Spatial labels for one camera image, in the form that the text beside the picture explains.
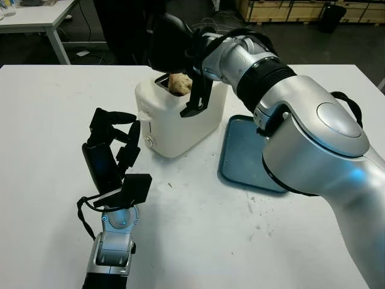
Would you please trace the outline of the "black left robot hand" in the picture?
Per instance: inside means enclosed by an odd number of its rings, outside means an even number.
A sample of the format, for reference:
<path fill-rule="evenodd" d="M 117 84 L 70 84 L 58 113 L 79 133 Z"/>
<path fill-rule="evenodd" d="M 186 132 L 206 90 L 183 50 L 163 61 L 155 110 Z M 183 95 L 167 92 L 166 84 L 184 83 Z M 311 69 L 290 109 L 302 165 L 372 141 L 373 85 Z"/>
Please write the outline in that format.
<path fill-rule="evenodd" d="M 122 186 L 126 171 L 140 153 L 140 129 L 141 123 L 133 114 L 95 110 L 82 152 L 99 194 Z"/>

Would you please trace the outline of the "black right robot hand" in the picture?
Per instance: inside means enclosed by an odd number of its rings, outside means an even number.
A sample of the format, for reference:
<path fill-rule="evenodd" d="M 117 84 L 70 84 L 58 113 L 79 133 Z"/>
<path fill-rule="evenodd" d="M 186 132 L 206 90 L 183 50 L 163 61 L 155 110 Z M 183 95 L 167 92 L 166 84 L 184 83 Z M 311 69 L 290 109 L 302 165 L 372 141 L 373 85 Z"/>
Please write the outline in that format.
<path fill-rule="evenodd" d="M 163 13 L 154 16 L 148 33 L 147 64 L 160 72 L 186 72 L 191 61 L 185 52 L 193 45 L 190 27 L 182 19 Z"/>

